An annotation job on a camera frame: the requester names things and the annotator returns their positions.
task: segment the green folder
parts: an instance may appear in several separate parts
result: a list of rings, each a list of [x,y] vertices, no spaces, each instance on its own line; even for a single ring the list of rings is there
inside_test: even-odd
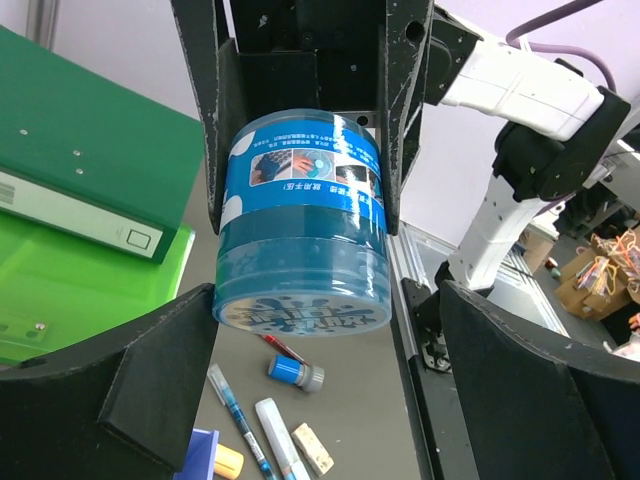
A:
[[[195,234],[161,265],[0,212],[0,363],[85,340],[176,297]]]
[[[0,27],[0,210],[161,263],[200,122]]]

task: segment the white robotic arm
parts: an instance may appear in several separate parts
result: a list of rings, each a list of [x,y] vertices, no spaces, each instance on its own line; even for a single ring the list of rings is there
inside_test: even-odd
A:
[[[610,108],[612,102],[620,108]],[[440,103],[473,108],[505,118],[517,128],[530,129],[529,137],[533,137],[522,144],[522,153],[528,156],[531,149],[539,148],[543,158],[545,172],[538,171],[541,164],[531,163],[530,158],[516,158],[518,152],[513,148],[508,165],[494,164],[484,201],[459,249],[449,258],[450,277],[472,290],[490,289],[500,263],[529,222],[550,201],[574,191],[591,173],[624,120],[628,104],[595,87],[572,68],[510,47],[495,37],[478,40]],[[607,122],[603,127],[607,132],[600,132],[604,135],[597,139],[589,138],[593,125],[584,127],[590,121]],[[581,131],[580,138],[575,138]],[[585,152],[589,159],[583,158]],[[561,168],[554,169],[554,162],[560,162],[555,167]],[[515,175],[514,168],[519,170]],[[527,182],[533,186],[529,194],[518,193],[520,185]]]

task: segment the table surface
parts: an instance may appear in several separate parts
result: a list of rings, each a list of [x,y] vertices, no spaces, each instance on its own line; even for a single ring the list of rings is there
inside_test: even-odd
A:
[[[218,239],[206,210],[201,169],[185,222],[196,231],[181,292],[215,279]],[[218,363],[240,406],[277,469],[257,415],[256,402],[271,397],[290,430],[307,423],[318,435],[335,466],[323,478],[418,479],[418,463],[407,416],[390,328],[335,339],[282,339],[310,363],[325,369],[320,392],[305,394],[266,376],[275,351],[260,338],[220,326],[212,363]],[[241,479],[260,479],[249,449],[208,382],[203,386],[196,427],[220,431],[220,443],[241,452]]]

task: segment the pen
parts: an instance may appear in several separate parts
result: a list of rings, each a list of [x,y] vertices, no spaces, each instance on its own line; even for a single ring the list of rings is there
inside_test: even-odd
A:
[[[289,358],[293,358],[294,360],[297,360],[303,365],[309,365],[304,358],[302,358],[300,355],[294,352],[290,347],[286,346],[281,340],[278,340],[273,335],[262,335],[262,339],[265,342],[267,342],[269,345],[271,345],[273,348],[275,348],[281,354]]]
[[[244,412],[240,408],[240,405],[238,405],[236,397],[233,395],[233,392],[231,391],[227,380],[224,378],[224,375],[222,375],[222,370],[220,370],[220,367],[217,363],[209,367],[209,370],[207,371],[207,377],[213,385],[213,388],[218,394],[218,397],[220,398],[222,404],[226,405],[231,412],[231,416],[236,421],[236,425],[238,426],[240,433],[249,445],[251,453],[253,453],[253,456],[256,457],[264,478],[266,478],[267,480],[278,480],[278,477],[273,472],[269,461],[264,456],[260,445],[258,445],[258,441],[256,440],[255,435],[251,431],[251,428],[249,428],[247,418],[244,416]]]

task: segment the blue marker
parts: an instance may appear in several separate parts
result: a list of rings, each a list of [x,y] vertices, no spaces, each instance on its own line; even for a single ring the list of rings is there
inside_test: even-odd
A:
[[[231,412],[231,416],[236,421],[236,425],[238,425],[240,433],[249,445],[251,453],[253,453],[253,456],[256,457],[264,478],[266,478],[267,480],[278,480],[278,477],[273,472],[269,461],[264,456],[260,445],[258,445],[258,441],[256,440],[255,435],[251,431],[251,428],[249,428],[247,418],[244,416],[240,405],[238,405],[238,402],[236,401],[236,397],[231,391],[231,387],[229,387],[229,384],[224,378],[224,375],[222,375],[222,371],[220,370],[220,367],[217,363],[209,367],[207,377],[209,377],[209,381],[213,385],[213,388],[218,394],[218,397],[220,398],[222,404],[226,405]]]

